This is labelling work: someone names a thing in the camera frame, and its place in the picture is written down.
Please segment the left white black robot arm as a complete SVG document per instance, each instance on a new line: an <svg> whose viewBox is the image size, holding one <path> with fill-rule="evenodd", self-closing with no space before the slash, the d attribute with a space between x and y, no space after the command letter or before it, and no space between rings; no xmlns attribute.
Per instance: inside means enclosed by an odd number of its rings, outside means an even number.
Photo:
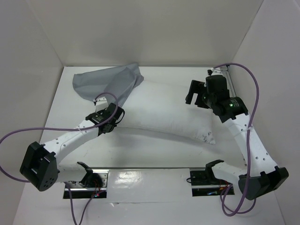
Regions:
<svg viewBox="0 0 300 225"><path fill-rule="evenodd" d="M85 188L95 187L102 182L101 178L84 162L73 165L63 165L61 162L86 142L112 132L124 116L125 111L111 103L106 109L88 115L74 131L43 144L31 143L20 173L40 192L48 190L57 182L78 183Z"/></svg>

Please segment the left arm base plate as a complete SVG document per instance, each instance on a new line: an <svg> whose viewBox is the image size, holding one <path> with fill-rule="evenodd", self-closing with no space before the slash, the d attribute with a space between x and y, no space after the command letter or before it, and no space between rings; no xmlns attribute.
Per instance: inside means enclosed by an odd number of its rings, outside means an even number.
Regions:
<svg viewBox="0 0 300 225"><path fill-rule="evenodd" d="M93 168L92 178L88 183L79 181L69 181L65 185L63 199L70 199L68 187L70 188L72 199L105 199L107 197L107 183L109 178L108 169Z"/></svg>

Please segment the grey pillowcase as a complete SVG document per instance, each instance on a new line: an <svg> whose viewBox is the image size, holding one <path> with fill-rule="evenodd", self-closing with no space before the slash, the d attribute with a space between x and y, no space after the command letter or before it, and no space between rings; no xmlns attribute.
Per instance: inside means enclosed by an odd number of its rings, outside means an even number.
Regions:
<svg viewBox="0 0 300 225"><path fill-rule="evenodd" d="M112 67L73 77L73 89L83 99L93 101L101 93L111 93L122 107L132 90L144 81L137 63Z"/></svg>

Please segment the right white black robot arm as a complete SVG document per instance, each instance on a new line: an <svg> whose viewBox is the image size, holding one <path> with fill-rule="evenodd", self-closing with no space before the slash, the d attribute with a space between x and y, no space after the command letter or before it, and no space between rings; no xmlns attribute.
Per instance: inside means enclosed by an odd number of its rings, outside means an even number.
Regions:
<svg viewBox="0 0 300 225"><path fill-rule="evenodd" d="M254 200L278 189L288 178L286 168L279 167L268 154L255 129L249 124L248 109L240 97L231 97L226 78L211 75L204 82L192 80L186 104L211 109L233 135L247 163L246 169L231 166L223 160L207 163L202 175L191 175L191 183L198 185L202 180L220 184L221 180L237 185L245 198Z"/></svg>

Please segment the white pillow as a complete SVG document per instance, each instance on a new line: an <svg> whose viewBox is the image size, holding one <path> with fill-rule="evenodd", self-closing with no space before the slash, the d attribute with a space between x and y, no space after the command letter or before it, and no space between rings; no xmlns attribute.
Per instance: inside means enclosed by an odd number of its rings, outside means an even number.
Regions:
<svg viewBox="0 0 300 225"><path fill-rule="evenodd" d="M214 145L212 112L187 105L188 90L184 86L143 81L122 106L125 117L120 127L173 134Z"/></svg>

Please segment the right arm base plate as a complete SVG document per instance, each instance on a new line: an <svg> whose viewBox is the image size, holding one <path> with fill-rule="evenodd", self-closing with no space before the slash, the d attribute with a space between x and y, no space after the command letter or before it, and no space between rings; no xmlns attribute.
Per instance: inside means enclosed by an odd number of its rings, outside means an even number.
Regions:
<svg viewBox="0 0 300 225"><path fill-rule="evenodd" d="M190 176L186 179L191 185L192 196L217 196L225 191L230 183L225 180L211 178L205 171L205 168L192 168Z"/></svg>

